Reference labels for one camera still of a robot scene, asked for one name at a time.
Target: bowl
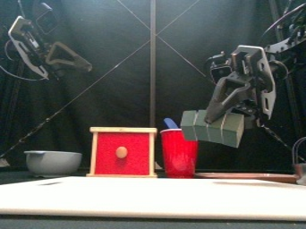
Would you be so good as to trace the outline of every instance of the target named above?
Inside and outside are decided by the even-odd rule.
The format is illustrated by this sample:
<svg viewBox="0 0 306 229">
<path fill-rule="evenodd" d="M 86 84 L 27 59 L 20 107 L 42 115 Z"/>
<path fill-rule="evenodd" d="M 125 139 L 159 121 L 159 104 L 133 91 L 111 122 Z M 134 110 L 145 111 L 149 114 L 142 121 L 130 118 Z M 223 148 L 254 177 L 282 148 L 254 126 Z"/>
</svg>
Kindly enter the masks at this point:
<svg viewBox="0 0 306 229">
<path fill-rule="evenodd" d="M 306 164 L 298 163 L 293 165 L 296 175 L 297 175 L 297 183 L 300 185 L 306 185 Z"/>
<path fill-rule="evenodd" d="M 68 176 L 78 171 L 82 154 L 63 151 L 26 151 L 27 167 L 35 176 Z"/>
</svg>

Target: red plastic cup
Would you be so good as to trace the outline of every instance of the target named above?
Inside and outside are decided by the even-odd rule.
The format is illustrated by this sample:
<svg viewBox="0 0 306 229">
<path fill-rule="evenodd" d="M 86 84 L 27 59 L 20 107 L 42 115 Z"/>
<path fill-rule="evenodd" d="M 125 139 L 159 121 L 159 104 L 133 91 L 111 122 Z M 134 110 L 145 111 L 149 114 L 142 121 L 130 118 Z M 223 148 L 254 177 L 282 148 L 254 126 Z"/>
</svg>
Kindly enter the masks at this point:
<svg viewBox="0 0 306 229">
<path fill-rule="evenodd" d="M 186 140 L 182 129 L 167 129 L 161 131 L 165 172 L 169 178 L 194 178 L 198 142 Z"/>
</svg>

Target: black curtain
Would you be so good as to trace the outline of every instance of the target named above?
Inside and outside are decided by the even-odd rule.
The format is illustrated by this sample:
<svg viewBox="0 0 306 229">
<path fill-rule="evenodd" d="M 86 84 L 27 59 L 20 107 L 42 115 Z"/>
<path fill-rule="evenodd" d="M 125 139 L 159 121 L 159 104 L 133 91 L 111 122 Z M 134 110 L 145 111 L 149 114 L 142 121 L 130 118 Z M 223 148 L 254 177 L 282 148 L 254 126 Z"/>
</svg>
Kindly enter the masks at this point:
<svg viewBox="0 0 306 229">
<path fill-rule="evenodd" d="M 34 19 L 40 1 L 23 2 L 26 15 Z M 10 79 L 14 83 L 18 81 L 19 89 L 2 150 L 15 145 L 20 137 L 60 111 L 10 152 L 7 159 L 12 166 L 22 167 L 26 166 L 24 150 L 76 151 L 83 153 L 83 167 L 88 168 L 90 127 L 150 126 L 151 1 L 44 2 L 59 20 L 50 41 L 62 41 L 94 65 L 94 70 L 90 73 L 67 70 L 59 79 L 51 77 L 48 81 Z M 280 1 L 281 9 L 286 2 Z M 10 27 L 15 18 L 3 15 Z M 179 123 L 183 111 L 205 109 L 209 105 L 214 83 L 203 69 L 206 59 L 221 51 L 230 55 L 239 45 L 255 46 L 273 17 L 268 0 L 158 0 L 155 21 L 155 127 L 161 131 L 166 117 Z M 265 42 L 277 43 L 274 31 Z M 27 67 L 23 74 L 38 78 Z M 8 76 L 2 73 L 0 86 L 11 88 L 4 95 L 8 98 L 12 86 L 4 79 Z M 10 103 L 10 99 L 2 100 L 3 104 Z M 276 111 L 268 125 L 289 145 L 297 140 L 292 123 L 286 85 L 280 82 Z M 163 166 L 159 135 L 155 159 Z M 245 131 L 239 148 L 199 143 L 198 169 L 290 171 L 290 164 L 289 150 L 259 128 Z"/>
</svg>

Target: knob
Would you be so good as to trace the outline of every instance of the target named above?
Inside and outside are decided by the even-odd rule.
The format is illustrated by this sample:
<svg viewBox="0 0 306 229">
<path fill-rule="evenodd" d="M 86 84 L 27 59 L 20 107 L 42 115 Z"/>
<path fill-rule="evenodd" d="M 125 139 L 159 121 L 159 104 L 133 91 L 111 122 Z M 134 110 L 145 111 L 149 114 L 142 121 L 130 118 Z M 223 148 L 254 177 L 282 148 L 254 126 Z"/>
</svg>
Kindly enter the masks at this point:
<svg viewBox="0 0 306 229">
<path fill-rule="evenodd" d="M 117 156 L 118 158 L 125 158 L 129 155 L 129 150 L 126 147 L 119 147 L 117 149 Z"/>
</svg>

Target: table surface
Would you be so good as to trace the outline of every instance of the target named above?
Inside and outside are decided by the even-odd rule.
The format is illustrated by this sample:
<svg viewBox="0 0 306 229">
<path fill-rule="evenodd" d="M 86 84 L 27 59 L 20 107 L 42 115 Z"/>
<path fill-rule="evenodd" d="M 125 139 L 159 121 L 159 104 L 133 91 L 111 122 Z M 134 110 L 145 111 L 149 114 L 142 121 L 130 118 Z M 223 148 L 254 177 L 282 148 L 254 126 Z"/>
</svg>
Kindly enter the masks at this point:
<svg viewBox="0 0 306 229">
<path fill-rule="evenodd" d="M 0 185 L 2 215 L 306 221 L 306 187 L 258 180 L 64 177 Z"/>
</svg>

